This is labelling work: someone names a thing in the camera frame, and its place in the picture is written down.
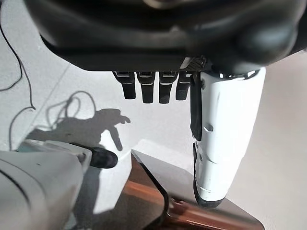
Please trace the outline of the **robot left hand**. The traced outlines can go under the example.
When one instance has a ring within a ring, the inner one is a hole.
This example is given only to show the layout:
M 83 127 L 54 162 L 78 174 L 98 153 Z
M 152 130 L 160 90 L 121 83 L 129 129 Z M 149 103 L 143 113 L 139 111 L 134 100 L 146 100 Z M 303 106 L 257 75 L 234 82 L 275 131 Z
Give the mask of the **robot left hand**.
M 50 51 L 111 71 L 126 99 L 190 98 L 194 194 L 215 208 L 230 188 L 256 120 L 266 66 L 306 45 L 304 0 L 27 0 Z

